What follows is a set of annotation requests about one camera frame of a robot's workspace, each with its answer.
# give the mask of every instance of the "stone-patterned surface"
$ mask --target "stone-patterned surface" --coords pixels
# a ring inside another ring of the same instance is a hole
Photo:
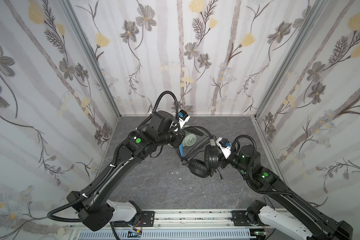
[[[144,119],[120,118],[102,168],[110,163],[117,144]],[[216,137],[226,137],[230,141],[240,134],[252,136],[261,153],[261,163],[269,167],[250,117],[191,117],[187,124],[205,127]],[[240,143],[243,146],[250,141],[241,139]],[[203,153],[200,153],[199,159],[203,158]],[[227,166],[220,172],[223,182],[218,173],[206,179],[199,178],[182,166],[173,148],[164,146],[159,157],[147,157],[133,169],[109,199],[121,202],[133,200],[141,209],[238,209],[248,207],[255,199],[264,201],[262,195],[246,185],[236,169]],[[272,202],[275,207],[280,207],[274,200]]]

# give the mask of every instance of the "ear cushion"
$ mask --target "ear cushion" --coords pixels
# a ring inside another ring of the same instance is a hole
[[[204,162],[209,171],[213,171],[219,167],[219,150],[216,146],[205,146]]]
[[[204,162],[199,159],[192,159],[189,162],[188,168],[192,174],[198,177],[206,178],[211,174],[211,172],[208,171],[208,169],[204,165]]]

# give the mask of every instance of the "orange flower center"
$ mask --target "orange flower center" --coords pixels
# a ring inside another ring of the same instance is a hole
[[[11,214],[11,215],[10,215],[10,219],[11,219],[11,220],[14,220],[15,218],[17,218],[17,214]]]

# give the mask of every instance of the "headphones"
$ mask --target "headphones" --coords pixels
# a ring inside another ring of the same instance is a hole
[[[188,168],[192,174],[206,178],[219,167],[219,150],[217,146],[206,145],[204,150],[204,161],[192,159]]]

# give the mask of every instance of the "brown tree trunk print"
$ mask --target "brown tree trunk print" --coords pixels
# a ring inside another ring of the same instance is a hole
[[[177,23],[179,26],[179,60],[180,60],[180,83],[181,79],[184,77],[184,28],[183,28],[183,5],[182,0],[177,0]],[[184,88],[180,87],[180,96],[182,105],[185,106],[185,97],[184,97]]]
[[[62,74],[60,73],[58,67],[54,64],[54,62],[52,61],[51,57],[48,55],[48,53],[45,51],[45,49],[41,46],[41,44],[39,43],[39,41],[36,39],[36,37],[33,35],[33,33],[31,32],[31,30],[27,27],[27,25],[25,25],[24,21],[21,19],[19,13],[14,9],[14,6],[12,5],[12,3],[9,0],[4,0],[5,4],[8,6],[8,8],[10,9],[10,11],[12,12],[13,17],[16,19],[16,21],[19,23],[19,25],[21,26],[21,28],[25,31],[25,33],[29,36],[29,38],[31,39],[31,41],[33,42],[33,44],[37,47],[37,49],[41,52],[41,54],[45,57],[45,59],[47,60],[47,62],[51,65],[52,69],[55,71],[56,75],[61,79],[62,84],[69,90],[70,93],[72,93],[72,95],[74,94],[74,90],[72,89],[71,85],[64,79],[64,77],[62,76]],[[78,97],[75,97],[77,103],[79,104],[79,106],[81,107],[81,100]],[[89,114],[87,115],[89,120],[95,125],[95,127],[97,129],[101,129],[100,125],[95,121],[95,119],[90,116]]]
[[[300,77],[297,80],[297,84],[300,84],[301,80],[304,78],[305,74],[307,73],[308,69],[310,69],[311,65],[314,63],[314,61],[316,60],[316,58],[319,56],[319,54],[321,53],[321,51],[323,50],[324,46],[327,44],[329,38],[332,36],[332,33],[335,31],[335,29],[337,28],[337,26],[339,25],[340,21],[342,20],[342,18],[344,17],[344,15],[347,13],[347,11],[349,10],[350,6],[352,5],[352,3],[355,0],[350,0],[349,3],[346,5],[346,7],[341,11],[341,13],[339,14],[339,16],[337,17],[335,23],[333,24],[333,26],[331,27],[331,29],[329,30],[329,32],[327,33],[326,37],[324,38],[323,42],[321,43],[321,45],[319,46],[319,48],[317,49],[317,51],[315,52],[315,54],[313,55],[312,59],[309,61],[309,63],[307,64],[307,66],[304,68],[304,70],[302,71]],[[292,94],[295,90],[295,85],[293,85],[292,89],[289,91],[289,93],[287,94],[287,96],[285,97],[285,99],[288,99],[288,95]],[[277,109],[275,115],[273,116],[273,120],[271,121],[271,123],[269,125],[273,125],[273,123],[276,121],[276,118],[278,116],[278,113],[281,112],[282,108],[283,108],[283,104],[280,105],[280,107]]]
[[[355,91],[354,94],[352,94],[345,103],[343,103],[338,109],[336,109],[333,112],[334,118],[336,119],[338,117],[340,117],[343,114],[346,113],[350,113],[351,111],[348,111],[349,107],[352,104],[355,104],[357,101],[360,100],[360,88]],[[290,154],[301,142],[304,142],[306,140],[307,137],[311,136],[312,133],[314,132],[314,128],[310,127],[307,128],[307,132],[301,134],[301,136],[299,136],[287,149],[288,154]],[[284,159],[286,158],[286,156],[281,156],[279,158],[279,162],[282,162]]]
[[[231,35],[228,43],[227,55],[224,61],[225,65],[228,65],[231,53],[233,51],[233,44],[235,43],[235,39],[236,39],[237,23],[239,21],[240,5],[241,5],[241,0],[236,0],[235,9],[233,10],[233,16],[232,16]],[[219,89],[220,89],[219,86],[216,86],[213,92],[212,106],[214,108],[211,111],[212,115],[214,115],[216,112],[217,95],[219,94]]]

